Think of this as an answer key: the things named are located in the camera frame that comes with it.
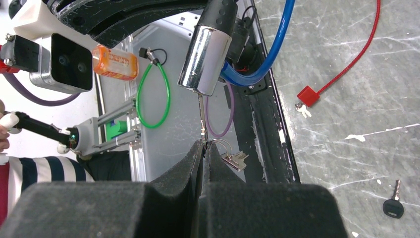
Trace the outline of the silver key bunch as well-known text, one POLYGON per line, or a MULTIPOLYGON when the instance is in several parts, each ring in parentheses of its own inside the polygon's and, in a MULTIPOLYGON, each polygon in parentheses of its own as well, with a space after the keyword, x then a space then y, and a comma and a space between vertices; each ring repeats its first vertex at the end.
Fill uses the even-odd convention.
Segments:
POLYGON ((208 122, 208 111, 205 103, 204 96, 202 94, 198 94, 198 101, 199 101, 199 111, 200 111, 200 120, 201 120, 201 137, 202 142, 204 145, 210 142, 215 142, 221 145, 226 152, 221 155, 221 159, 224 163, 226 163, 230 168, 241 172, 246 168, 245 159, 249 156, 245 154, 243 151, 239 151, 238 153, 233 153, 233 148, 231 144, 226 141, 225 139, 216 138, 209 140, 209 132, 212 136, 215 134, 211 132, 211 126, 208 122))

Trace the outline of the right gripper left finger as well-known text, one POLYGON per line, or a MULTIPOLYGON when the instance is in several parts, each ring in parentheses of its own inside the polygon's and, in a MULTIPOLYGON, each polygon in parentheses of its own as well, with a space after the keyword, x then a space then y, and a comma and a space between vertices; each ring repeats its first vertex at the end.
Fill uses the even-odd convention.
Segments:
POLYGON ((151 182, 42 182, 3 223, 3 238, 192 238, 198 225, 204 145, 151 182))

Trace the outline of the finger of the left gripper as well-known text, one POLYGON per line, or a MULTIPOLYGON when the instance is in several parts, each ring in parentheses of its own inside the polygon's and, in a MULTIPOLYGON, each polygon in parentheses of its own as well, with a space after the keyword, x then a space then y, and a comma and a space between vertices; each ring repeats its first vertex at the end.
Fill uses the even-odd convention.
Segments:
POLYGON ((49 10, 62 24, 113 48, 154 21, 206 5, 205 0, 51 0, 49 10))

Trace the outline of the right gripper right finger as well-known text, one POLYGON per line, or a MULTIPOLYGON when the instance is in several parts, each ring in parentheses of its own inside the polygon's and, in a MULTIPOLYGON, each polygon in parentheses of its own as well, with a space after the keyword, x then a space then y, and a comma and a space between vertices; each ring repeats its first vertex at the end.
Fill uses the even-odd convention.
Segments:
POLYGON ((199 198, 201 238, 345 238, 334 196, 300 183, 246 183, 209 143, 199 198))

